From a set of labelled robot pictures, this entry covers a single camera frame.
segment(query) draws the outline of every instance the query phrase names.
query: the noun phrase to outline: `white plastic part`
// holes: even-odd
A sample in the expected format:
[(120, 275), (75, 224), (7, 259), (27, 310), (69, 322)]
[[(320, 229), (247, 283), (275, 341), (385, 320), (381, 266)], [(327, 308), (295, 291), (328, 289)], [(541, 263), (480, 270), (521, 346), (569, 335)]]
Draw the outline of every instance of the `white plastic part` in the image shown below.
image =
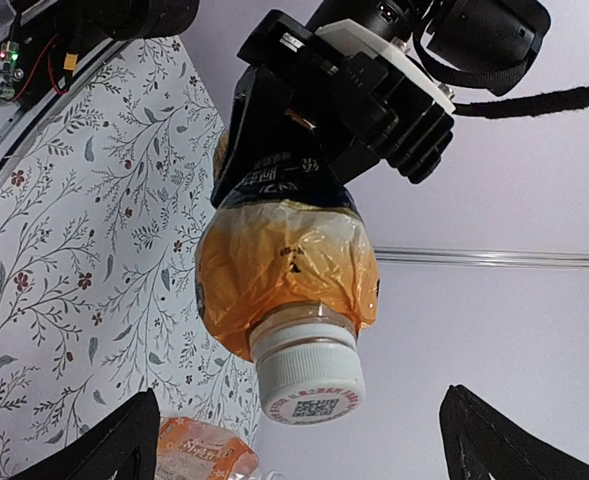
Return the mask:
[(354, 20), (341, 20), (319, 28), (316, 35), (329, 43), (343, 55), (364, 52), (374, 58), (378, 55), (403, 72), (407, 78), (427, 93), (449, 115), (455, 110), (454, 104), (420, 68), (405, 56), (395, 45), (379, 37)]
[(272, 420), (311, 425), (342, 417), (365, 396), (354, 335), (308, 323), (252, 338), (261, 406)]

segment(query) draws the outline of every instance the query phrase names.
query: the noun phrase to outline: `metal rail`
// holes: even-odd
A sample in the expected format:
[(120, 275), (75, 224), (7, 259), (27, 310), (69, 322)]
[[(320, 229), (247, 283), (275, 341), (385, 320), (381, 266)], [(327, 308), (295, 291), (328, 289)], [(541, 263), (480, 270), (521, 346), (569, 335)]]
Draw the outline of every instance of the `metal rail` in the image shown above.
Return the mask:
[(589, 269), (589, 254), (376, 247), (380, 262), (414, 265)]

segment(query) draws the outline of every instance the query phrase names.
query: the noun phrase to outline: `red wire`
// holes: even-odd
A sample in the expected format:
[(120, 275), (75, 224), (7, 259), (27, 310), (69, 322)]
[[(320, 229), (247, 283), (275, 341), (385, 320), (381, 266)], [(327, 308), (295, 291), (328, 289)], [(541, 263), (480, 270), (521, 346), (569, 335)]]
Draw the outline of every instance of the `red wire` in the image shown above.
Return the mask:
[(61, 90), (60, 87), (58, 86), (58, 83), (56, 82), (56, 79), (54, 78), (54, 70), (52, 69), (52, 55), (51, 55), (52, 51), (50, 50), (47, 54), (47, 71), (50, 74), (50, 83), (52, 84), (52, 88), (54, 89), (54, 91), (56, 91), (56, 93), (58, 93), (59, 95), (65, 95), (68, 90)]
[(23, 85), (23, 88), (21, 88), (21, 91), (18, 92), (18, 95), (16, 95), (12, 99), (13, 102), (17, 101), (19, 98), (21, 98), (23, 96), (23, 94), (27, 90), (27, 87), (30, 85), (30, 83), (32, 81), (32, 78), (34, 78), (34, 74), (36, 73), (36, 69), (38, 68), (38, 65), (41, 63), (41, 60), (43, 60), (43, 56), (45, 55), (45, 52), (47, 52), (49, 50), (49, 48), (54, 43), (54, 40), (56, 40), (56, 37), (57, 36), (58, 35), (54, 35), (52, 37), (52, 39), (47, 43), (47, 45), (45, 45), (45, 48), (43, 49), (43, 51), (40, 53), (40, 55), (36, 59), (36, 62), (34, 63), (34, 66), (32, 67), (32, 71), (30, 72), (30, 76), (27, 77), (27, 80), (25, 81), (25, 84)]

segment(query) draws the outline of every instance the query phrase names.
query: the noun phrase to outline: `qr code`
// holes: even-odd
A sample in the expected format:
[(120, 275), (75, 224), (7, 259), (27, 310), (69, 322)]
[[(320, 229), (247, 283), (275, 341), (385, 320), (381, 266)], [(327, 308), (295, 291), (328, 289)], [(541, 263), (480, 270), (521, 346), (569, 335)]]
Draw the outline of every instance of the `qr code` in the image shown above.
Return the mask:
[(338, 399), (298, 402), (294, 409), (294, 417), (327, 417), (332, 415), (337, 404)]

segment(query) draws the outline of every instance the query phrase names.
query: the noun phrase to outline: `tablecloth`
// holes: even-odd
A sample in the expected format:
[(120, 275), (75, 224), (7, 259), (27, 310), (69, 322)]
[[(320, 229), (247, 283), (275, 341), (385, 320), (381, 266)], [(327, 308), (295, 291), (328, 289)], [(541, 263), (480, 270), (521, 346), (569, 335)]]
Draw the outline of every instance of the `tablecloth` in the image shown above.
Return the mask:
[(251, 365), (206, 333), (194, 250), (223, 124), (177, 38), (136, 41), (0, 191), (0, 479), (134, 393), (251, 441)]

